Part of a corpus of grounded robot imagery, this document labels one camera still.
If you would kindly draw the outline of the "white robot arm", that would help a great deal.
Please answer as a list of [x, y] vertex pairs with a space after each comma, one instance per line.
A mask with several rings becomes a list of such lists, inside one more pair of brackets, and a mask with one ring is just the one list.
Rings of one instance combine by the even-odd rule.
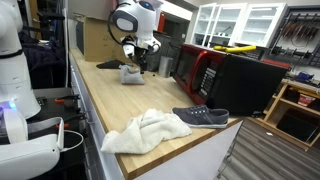
[[125, 56], [140, 67], [141, 74], [147, 70], [146, 57], [161, 48], [153, 32], [158, 28], [163, 3], [164, 0], [117, 0], [108, 17], [119, 30], [128, 33], [118, 44]]

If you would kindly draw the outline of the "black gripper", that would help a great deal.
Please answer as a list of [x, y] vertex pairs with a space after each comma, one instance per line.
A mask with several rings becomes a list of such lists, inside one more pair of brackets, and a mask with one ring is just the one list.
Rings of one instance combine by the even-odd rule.
[[144, 74], [144, 72], [147, 70], [147, 61], [146, 61], [147, 54], [148, 54], [147, 49], [143, 49], [139, 47], [134, 48], [133, 60], [137, 65], [140, 66], [140, 74]]

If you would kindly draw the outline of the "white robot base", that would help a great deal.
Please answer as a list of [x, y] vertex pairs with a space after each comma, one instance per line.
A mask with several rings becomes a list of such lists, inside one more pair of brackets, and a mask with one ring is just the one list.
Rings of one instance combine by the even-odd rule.
[[17, 0], [0, 0], [1, 132], [9, 140], [0, 146], [1, 180], [29, 180], [51, 170], [64, 148], [62, 118], [27, 122], [40, 105], [18, 36], [22, 26]]

